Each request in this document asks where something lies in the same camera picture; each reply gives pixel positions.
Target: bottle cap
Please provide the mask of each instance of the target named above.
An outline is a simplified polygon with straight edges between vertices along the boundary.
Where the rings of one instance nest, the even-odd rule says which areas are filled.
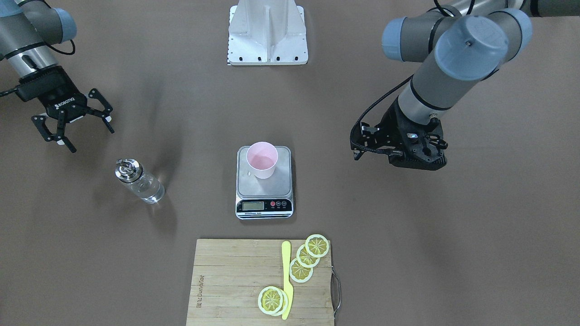
[[[143,174],[143,167],[132,158],[117,160],[115,175],[124,183],[132,183]]]

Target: robotic arm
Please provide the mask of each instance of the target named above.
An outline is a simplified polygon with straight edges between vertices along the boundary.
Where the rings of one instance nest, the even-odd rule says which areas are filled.
[[[24,102],[40,100],[46,113],[31,118],[38,132],[45,141],[66,145],[73,153],[77,149],[64,135],[65,126],[70,122],[87,114],[94,115],[114,133],[109,124],[111,105],[93,88],[88,97],[97,99],[104,110],[88,107],[87,97],[80,93],[50,52],[49,48],[54,49],[51,45],[72,42],[76,33],[73,18],[63,9],[51,8],[45,1],[0,0],[0,60],[7,59],[20,76],[20,84],[0,92],[0,97],[15,93]],[[57,120],[56,133],[46,127],[48,118]]]
[[[580,15],[579,0],[482,0],[473,5],[457,0],[416,18],[391,21],[383,33],[386,56],[422,65],[380,123],[370,127],[363,115],[353,127],[354,159],[371,151],[386,154],[402,168],[442,168],[448,144],[440,118],[525,48],[532,35],[528,16],[575,15]]]

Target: cutting board handle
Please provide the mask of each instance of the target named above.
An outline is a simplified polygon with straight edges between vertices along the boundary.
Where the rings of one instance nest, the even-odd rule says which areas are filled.
[[[332,275],[331,275],[331,280],[330,280],[330,287],[331,287],[331,302],[332,302],[332,308],[334,309],[334,317],[336,318],[336,313],[338,312],[338,310],[340,309],[340,303],[342,301],[342,296],[340,294],[340,279],[338,278],[338,275],[336,275],[336,270],[334,269],[334,266],[331,266],[331,271],[332,271]],[[337,299],[338,302],[335,304],[335,300],[334,300],[334,296],[333,294],[336,293],[337,295]]]

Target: pink cup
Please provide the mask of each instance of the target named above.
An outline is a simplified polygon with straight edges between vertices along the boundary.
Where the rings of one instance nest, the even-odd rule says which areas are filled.
[[[274,174],[278,162],[278,150],[270,143],[258,142],[248,148],[246,160],[256,178],[267,179]]]

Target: plastic knife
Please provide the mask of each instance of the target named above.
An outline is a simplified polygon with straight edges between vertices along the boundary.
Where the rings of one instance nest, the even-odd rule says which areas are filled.
[[[292,307],[292,298],[294,297],[294,287],[290,284],[290,255],[292,254],[292,244],[290,241],[282,242],[282,272],[284,280],[284,292],[288,296],[288,308],[282,314],[282,319],[286,320]]]

